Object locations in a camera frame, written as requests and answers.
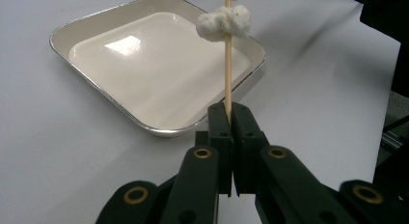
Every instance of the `wooden stick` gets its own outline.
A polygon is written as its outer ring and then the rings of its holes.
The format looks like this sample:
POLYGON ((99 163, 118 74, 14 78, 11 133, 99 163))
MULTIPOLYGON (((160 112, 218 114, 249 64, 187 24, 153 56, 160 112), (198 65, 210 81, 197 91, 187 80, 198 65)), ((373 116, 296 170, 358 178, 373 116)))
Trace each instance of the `wooden stick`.
MULTIPOLYGON (((232 6, 232 0, 225 0, 226 8, 232 6)), ((227 33, 225 40, 225 108, 229 124, 232 125, 232 35, 227 33)))

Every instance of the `white table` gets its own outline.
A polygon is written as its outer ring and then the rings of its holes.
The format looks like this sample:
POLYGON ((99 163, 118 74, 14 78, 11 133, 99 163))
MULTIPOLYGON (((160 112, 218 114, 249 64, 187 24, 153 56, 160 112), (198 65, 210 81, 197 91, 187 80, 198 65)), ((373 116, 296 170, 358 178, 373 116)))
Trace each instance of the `white table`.
MULTIPOLYGON (((166 139, 139 128, 48 44, 67 21, 130 1, 0 0, 1 223, 94 223, 117 188, 163 183, 193 147, 194 131, 166 139)), ((398 42, 360 23, 351 0, 239 3, 267 54, 239 102, 322 183, 370 182, 398 42)), ((219 223, 260 223, 251 195, 222 196, 219 211, 219 223)))

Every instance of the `tray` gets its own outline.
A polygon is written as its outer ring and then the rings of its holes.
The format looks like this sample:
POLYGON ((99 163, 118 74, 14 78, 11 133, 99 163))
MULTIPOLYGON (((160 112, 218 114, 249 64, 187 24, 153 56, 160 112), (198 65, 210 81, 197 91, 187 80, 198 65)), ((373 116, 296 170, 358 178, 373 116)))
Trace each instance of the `tray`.
MULTIPOLYGON (((185 0, 138 0, 56 29, 51 47, 147 131, 176 136, 224 98, 224 43, 196 33, 204 11, 185 0)), ((235 89, 264 62, 252 38, 232 41, 235 89)))

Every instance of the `white tabletop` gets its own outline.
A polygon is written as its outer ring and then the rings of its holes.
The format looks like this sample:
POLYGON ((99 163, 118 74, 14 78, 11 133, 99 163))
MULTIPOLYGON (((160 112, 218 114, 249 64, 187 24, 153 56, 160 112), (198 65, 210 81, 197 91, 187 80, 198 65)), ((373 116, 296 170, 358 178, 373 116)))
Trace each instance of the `white tabletop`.
MULTIPOLYGON (((95 223, 121 185, 163 183, 193 147, 194 131, 160 138, 135 125, 49 46, 60 25, 130 1, 0 0, 1 223, 95 223)), ((362 24, 351 0, 238 3, 266 50, 262 78, 238 101, 322 183, 370 182, 398 42, 362 24)), ((219 223, 260 223, 254 196, 222 196, 219 223)))

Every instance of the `black object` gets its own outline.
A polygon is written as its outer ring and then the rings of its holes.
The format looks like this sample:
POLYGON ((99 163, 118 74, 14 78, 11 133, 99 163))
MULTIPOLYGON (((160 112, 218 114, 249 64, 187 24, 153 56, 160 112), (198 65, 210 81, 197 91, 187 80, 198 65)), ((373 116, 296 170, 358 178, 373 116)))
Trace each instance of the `black object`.
POLYGON ((232 128, 223 103, 208 108, 208 131, 197 132, 179 173, 159 187, 121 187, 96 224, 217 223, 219 194, 256 194, 269 223, 409 223, 409 207, 392 193, 361 181, 340 192, 321 184, 289 149, 270 146, 250 109, 232 105, 232 128))

